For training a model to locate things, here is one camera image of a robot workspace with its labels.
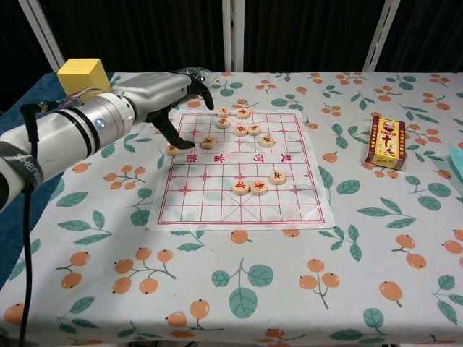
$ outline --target blue cloth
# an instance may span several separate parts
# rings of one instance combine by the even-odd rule
[[[6,130],[24,124],[20,113],[21,105],[37,103],[42,100],[63,100],[66,94],[61,87],[56,73],[45,74],[39,81],[3,116],[0,116],[0,134]],[[36,225],[43,209],[55,190],[61,174],[42,184],[33,193],[30,211],[31,228]],[[20,194],[0,213],[0,288],[11,273],[22,250],[22,204],[24,197]]]

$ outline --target cardboard box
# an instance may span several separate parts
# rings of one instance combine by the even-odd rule
[[[68,59],[58,71],[58,80],[66,95],[86,88],[96,87],[109,91],[109,81],[100,59]],[[87,93],[82,100],[97,95],[98,92]]]
[[[405,123],[374,116],[365,162],[400,170],[405,158]]]

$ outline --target tablecloth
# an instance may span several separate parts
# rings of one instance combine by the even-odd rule
[[[463,342],[461,74],[223,73],[211,92],[302,114],[337,227],[146,231],[166,143],[137,125],[64,173],[31,234],[30,341]],[[406,122],[402,171],[363,163],[373,115]],[[24,292],[21,257],[1,335],[18,336]]]

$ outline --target white pole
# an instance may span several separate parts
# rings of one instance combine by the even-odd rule
[[[225,71],[232,70],[232,11],[231,0],[222,0],[222,30],[224,32]]]
[[[18,0],[53,71],[64,64],[63,55],[46,21],[38,0]]]
[[[243,72],[245,65],[245,0],[233,0],[233,49],[233,71]]]
[[[376,25],[376,31],[371,40],[370,49],[368,50],[367,58],[363,65],[363,72],[375,71],[381,52],[383,51],[384,43],[391,29],[392,22],[399,8],[400,0],[386,0],[383,6],[383,11]]]

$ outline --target black strap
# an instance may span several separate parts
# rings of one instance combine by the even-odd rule
[[[29,153],[8,142],[0,141],[0,158],[29,181],[34,189],[43,182],[43,172],[38,161]]]

